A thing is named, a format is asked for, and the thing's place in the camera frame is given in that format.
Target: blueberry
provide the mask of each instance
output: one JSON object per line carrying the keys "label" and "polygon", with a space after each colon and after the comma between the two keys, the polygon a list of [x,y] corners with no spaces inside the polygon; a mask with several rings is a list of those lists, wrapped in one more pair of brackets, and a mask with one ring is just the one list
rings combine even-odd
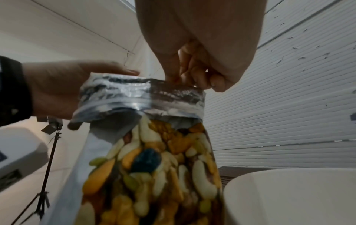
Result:
{"label": "blueberry", "polygon": [[131,172],[152,173],[161,163],[161,155],[153,148],[147,148],[133,161]]}

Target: dark surface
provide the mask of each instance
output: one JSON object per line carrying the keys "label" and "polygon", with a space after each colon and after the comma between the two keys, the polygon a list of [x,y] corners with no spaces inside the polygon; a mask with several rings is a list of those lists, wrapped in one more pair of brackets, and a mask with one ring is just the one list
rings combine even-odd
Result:
{"label": "dark surface", "polygon": [[228,182],[232,179],[242,176],[244,174],[253,173],[257,171],[270,170],[267,168],[252,168],[252,167],[233,167],[233,166],[222,166],[219,168],[219,173],[221,177],[222,187],[224,188]]}

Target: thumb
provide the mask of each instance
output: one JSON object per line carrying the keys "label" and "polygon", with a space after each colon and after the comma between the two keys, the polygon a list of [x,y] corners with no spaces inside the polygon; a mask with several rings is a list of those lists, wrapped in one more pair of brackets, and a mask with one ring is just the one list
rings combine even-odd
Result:
{"label": "thumb", "polygon": [[178,83],[180,80],[180,62],[178,52],[172,55],[161,53],[155,53],[155,55],[162,66],[166,81]]}

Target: light stand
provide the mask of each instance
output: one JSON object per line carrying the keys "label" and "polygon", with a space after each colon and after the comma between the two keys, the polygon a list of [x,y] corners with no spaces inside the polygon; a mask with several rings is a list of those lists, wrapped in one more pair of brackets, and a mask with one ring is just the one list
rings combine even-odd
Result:
{"label": "light stand", "polygon": [[49,157],[49,161],[48,161],[48,165],[47,165],[47,169],[46,169],[46,173],[44,175],[44,180],[43,180],[43,184],[42,184],[42,188],[41,188],[41,192],[36,194],[36,196],[32,199],[32,201],[24,208],[24,210],[16,217],[16,219],[11,223],[11,225],[14,225],[19,219],[20,217],[26,212],[26,210],[32,205],[32,203],[39,198],[38,200],[38,204],[37,204],[37,208],[34,212],[32,212],[28,217],[26,217],[26,219],[24,221],[22,221],[20,224],[23,224],[24,222],[26,222],[29,218],[31,218],[31,216],[33,216],[34,214],[39,215],[40,219],[42,219],[43,215],[45,214],[45,203],[47,205],[47,208],[49,208],[49,200],[48,200],[48,192],[46,191],[46,185],[47,185],[47,181],[48,181],[48,177],[49,177],[49,172],[51,169],[51,165],[52,165],[52,161],[53,161],[53,156],[55,154],[55,149],[56,149],[56,145],[57,145],[57,141],[60,138],[60,134],[61,134],[61,129],[63,126],[62,122],[59,122],[56,119],[52,119],[48,118],[48,122],[49,125],[47,125],[42,131],[45,133],[50,133],[53,132],[51,131],[51,129],[55,128],[56,129],[56,134],[54,137],[54,142],[53,142],[53,146],[52,146],[52,151],[51,151],[51,155]]}

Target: hand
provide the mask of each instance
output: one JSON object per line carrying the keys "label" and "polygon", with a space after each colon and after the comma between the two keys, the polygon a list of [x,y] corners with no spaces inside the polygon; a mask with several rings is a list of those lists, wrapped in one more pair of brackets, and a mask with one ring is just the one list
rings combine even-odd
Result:
{"label": "hand", "polygon": [[166,80],[217,92],[237,83],[252,62],[265,6],[266,0],[136,0]]}
{"label": "hand", "polygon": [[23,63],[32,95],[33,116],[71,119],[79,103],[79,91],[91,72],[138,76],[139,72],[117,62],[62,61]]}

